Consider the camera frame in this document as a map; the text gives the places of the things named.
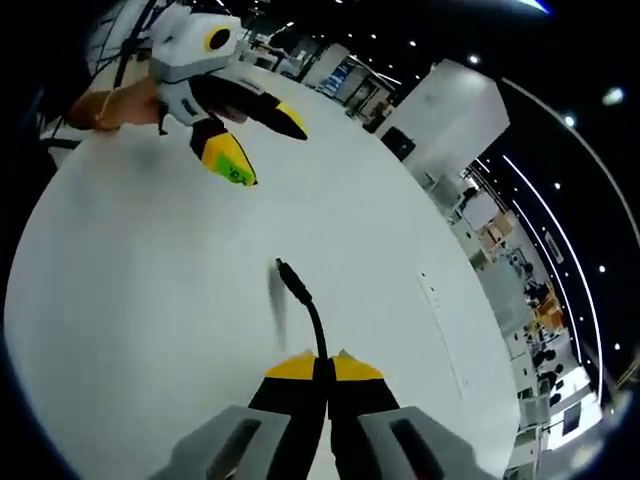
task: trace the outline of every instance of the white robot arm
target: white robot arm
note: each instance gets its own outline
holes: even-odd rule
[[[235,183],[255,185],[242,147],[215,112],[233,108],[272,130],[306,140],[296,113],[251,79],[251,66],[232,61],[240,19],[194,13],[173,4],[152,32],[150,73],[164,114],[193,126],[191,147],[209,168]]]

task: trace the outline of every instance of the person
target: person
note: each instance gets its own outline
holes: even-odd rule
[[[369,133],[375,132],[389,116],[391,110],[393,110],[391,99],[385,98],[373,107],[368,120],[362,124],[362,127]]]
[[[533,356],[533,367],[537,370],[545,361],[551,362],[556,358],[556,351],[553,349],[542,350]]]
[[[527,303],[531,306],[537,307],[544,303],[545,298],[549,294],[549,286],[545,283],[532,282],[527,285],[524,290],[524,294],[527,297]]]
[[[547,372],[541,373],[538,375],[538,382],[542,382],[545,379],[549,380],[549,389],[552,389],[558,380],[558,375],[560,375],[564,371],[564,365],[559,363],[556,365],[556,368],[553,370],[549,370]]]
[[[86,39],[98,19],[117,0],[44,2],[34,9],[18,3],[11,15],[28,21],[37,35],[7,45],[5,62],[13,65],[5,78],[8,127],[0,160],[0,297],[2,312],[13,258],[22,232],[42,192],[57,169],[40,141],[42,126],[63,118],[72,127],[112,131],[124,123],[158,123],[160,105],[149,76],[132,85],[92,91],[93,77],[85,61]],[[231,109],[217,112],[236,122],[246,119]],[[7,478],[67,478],[33,420],[17,385],[7,347],[0,348],[1,423],[10,441],[3,473]],[[29,457],[38,461],[24,462]]]
[[[476,196],[478,193],[478,189],[475,187],[469,187],[464,192],[462,192],[462,201],[460,202],[459,210],[462,211],[467,206],[467,203]]]

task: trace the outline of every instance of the robotic arm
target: robotic arm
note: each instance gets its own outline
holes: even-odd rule
[[[379,370],[344,350],[329,358],[311,293],[289,264],[276,266],[309,311],[318,356],[302,352],[269,369],[246,407],[231,405],[181,439],[151,480],[304,480],[327,412],[341,480],[496,480],[464,439],[400,407]]]
[[[257,183],[253,167],[216,112],[238,111],[299,140],[306,140],[307,133],[288,105],[251,78],[252,67],[232,60],[238,28],[237,17],[194,13],[174,3],[153,27],[150,73],[162,106],[160,128],[166,114],[193,127],[191,148],[204,165],[252,186]]]

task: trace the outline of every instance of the hand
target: hand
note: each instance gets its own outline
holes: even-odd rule
[[[149,76],[109,92],[96,115],[98,128],[113,130],[125,123],[147,125],[160,121],[158,95]]]

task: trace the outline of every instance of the white table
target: white table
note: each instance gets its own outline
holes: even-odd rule
[[[125,127],[70,155],[13,264],[5,335],[36,417],[83,478],[143,478],[264,371],[315,347],[287,303],[278,347],[267,269],[280,256],[314,296],[330,354],[346,348],[505,470],[518,427],[489,302],[437,209],[340,107],[257,70],[311,138],[235,128],[254,189],[209,174],[182,127]],[[337,478],[325,429],[309,478]]]

